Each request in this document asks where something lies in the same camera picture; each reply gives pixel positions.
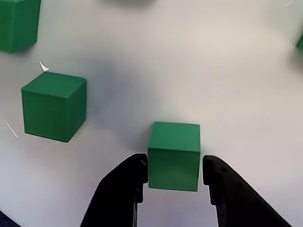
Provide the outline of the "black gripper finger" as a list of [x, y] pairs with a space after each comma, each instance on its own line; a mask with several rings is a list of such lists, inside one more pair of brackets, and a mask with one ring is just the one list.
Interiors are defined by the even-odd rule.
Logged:
[[81, 226], [136, 227], [137, 205], [143, 202], [143, 185], [147, 182], [147, 155], [128, 157], [100, 181]]
[[203, 182], [209, 186], [220, 227], [289, 227], [235, 170], [222, 159], [203, 157]]

